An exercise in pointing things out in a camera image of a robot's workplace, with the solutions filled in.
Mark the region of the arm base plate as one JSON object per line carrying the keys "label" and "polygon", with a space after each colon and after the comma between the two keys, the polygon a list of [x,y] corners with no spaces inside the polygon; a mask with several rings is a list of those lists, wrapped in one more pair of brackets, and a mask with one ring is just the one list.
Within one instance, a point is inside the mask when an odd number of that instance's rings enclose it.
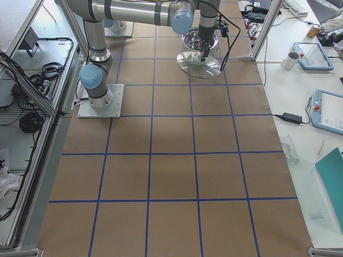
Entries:
{"label": "arm base plate", "polygon": [[112,21],[105,23],[105,37],[132,37],[133,22]]}
{"label": "arm base plate", "polygon": [[83,98],[80,101],[79,118],[120,118],[124,94],[124,84],[107,84],[108,91],[101,98],[88,97],[84,89]]}

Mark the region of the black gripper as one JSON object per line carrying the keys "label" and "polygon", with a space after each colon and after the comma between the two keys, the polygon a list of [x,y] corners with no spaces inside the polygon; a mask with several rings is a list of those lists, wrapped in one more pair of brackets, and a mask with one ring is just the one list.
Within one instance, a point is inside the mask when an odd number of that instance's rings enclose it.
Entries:
{"label": "black gripper", "polygon": [[210,46],[208,43],[210,43],[214,37],[216,26],[212,27],[204,27],[202,25],[198,26],[198,35],[200,39],[203,41],[200,44],[200,53],[201,53],[201,62],[206,61],[206,57],[208,56],[208,53],[210,52]]}

